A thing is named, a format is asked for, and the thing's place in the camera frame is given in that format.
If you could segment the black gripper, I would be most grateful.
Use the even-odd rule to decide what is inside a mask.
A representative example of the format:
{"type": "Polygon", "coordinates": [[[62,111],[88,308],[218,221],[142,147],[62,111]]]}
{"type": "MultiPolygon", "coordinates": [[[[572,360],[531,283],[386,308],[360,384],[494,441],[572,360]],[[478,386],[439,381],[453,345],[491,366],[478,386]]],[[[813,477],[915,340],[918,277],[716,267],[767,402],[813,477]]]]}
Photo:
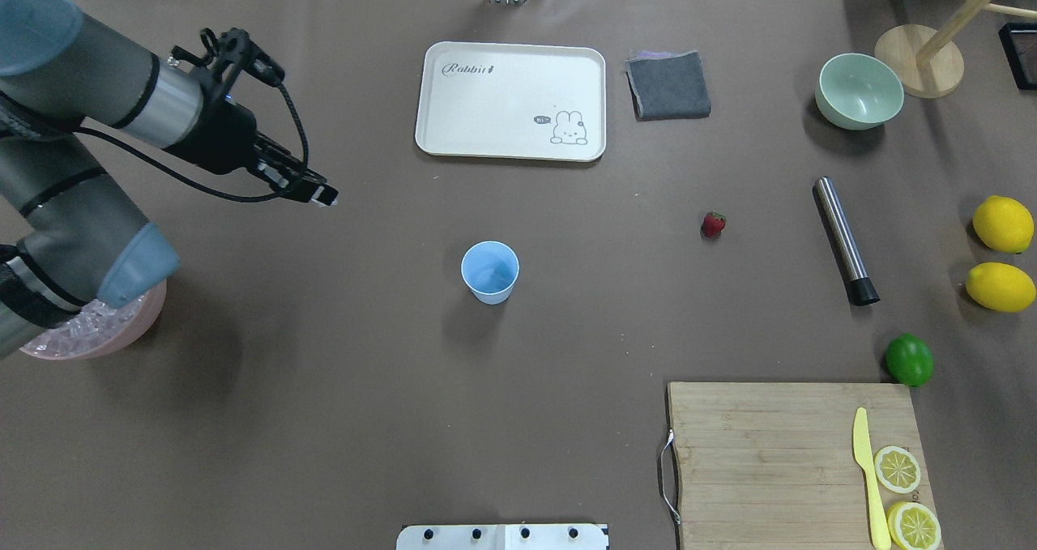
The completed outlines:
{"type": "Polygon", "coordinates": [[[321,174],[305,167],[289,149],[257,132],[254,114],[247,108],[226,100],[207,118],[202,119],[200,114],[181,140],[163,152],[216,176],[244,168],[267,181],[271,191],[293,202],[319,207],[337,203],[337,189],[321,174]]]}

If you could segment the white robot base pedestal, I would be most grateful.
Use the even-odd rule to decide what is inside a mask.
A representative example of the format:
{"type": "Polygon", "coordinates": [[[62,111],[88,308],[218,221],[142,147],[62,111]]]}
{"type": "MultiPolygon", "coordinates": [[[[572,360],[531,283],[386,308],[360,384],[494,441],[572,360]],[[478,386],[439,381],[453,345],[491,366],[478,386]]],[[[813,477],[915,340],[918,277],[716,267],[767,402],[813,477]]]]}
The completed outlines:
{"type": "Polygon", "coordinates": [[[396,549],[610,549],[607,525],[594,523],[499,523],[412,525],[396,549]]]}

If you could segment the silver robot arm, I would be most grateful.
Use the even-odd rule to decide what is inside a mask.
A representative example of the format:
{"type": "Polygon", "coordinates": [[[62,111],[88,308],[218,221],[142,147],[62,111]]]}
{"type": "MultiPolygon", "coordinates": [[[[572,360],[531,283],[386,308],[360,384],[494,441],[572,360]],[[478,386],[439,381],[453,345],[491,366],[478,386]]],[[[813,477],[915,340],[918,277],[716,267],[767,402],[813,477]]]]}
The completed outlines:
{"type": "Polygon", "coordinates": [[[121,130],[216,176],[239,169],[264,195],[334,207],[337,189],[257,130],[230,97],[241,74],[277,89],[307,144],[284,70],[247,32],[203,29],[203,55],[169,59],[86,15],[71,0],[1,0],[2,196],[31,226],[2,247],[2,354],[62,327],[100,301],[125,306],[179,267],[177,251],[80,141],[91,135],[155,164],[100,130],[121,130]]]}

